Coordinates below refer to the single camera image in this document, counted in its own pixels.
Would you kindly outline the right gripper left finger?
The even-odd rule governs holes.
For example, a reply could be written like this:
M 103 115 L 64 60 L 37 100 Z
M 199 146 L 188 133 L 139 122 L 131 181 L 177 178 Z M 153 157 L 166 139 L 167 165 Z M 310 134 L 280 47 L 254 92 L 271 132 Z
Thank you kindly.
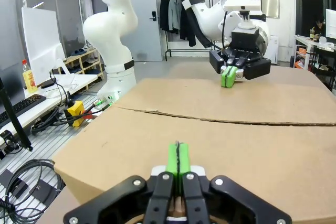
M 179 142 L 169 146 L 164 171 L 144 179 L 133 175 L 99 196 L 66 213 L 64 223 L 166 223 L 179 171 Z

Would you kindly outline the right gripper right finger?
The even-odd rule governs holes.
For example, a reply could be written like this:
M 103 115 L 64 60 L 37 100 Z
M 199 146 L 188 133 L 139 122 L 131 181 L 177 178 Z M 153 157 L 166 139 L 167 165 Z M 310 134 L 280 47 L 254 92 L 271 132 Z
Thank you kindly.
M 178 182 L 189 223 L 292 223 L 292 218 L 232 179 L 209 180 L 191 170 L 188 145 L 178 143 Z

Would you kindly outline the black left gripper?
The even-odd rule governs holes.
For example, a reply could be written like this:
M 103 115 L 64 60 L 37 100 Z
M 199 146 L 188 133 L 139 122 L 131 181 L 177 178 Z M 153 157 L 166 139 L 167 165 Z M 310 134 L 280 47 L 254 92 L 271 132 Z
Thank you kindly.
M 209 62 L 217 74 L 221 74 L 221 86 L 231 88 L 235 82 L 256 79 L 270 73 L 271 60 L 263 57 L 263 37 L 259 34 L 259 28 L 250 31 L 234 29 L 231 42 L 221 52 L 209 51 Z M 232 66 L 223 74 L 221 67 Z

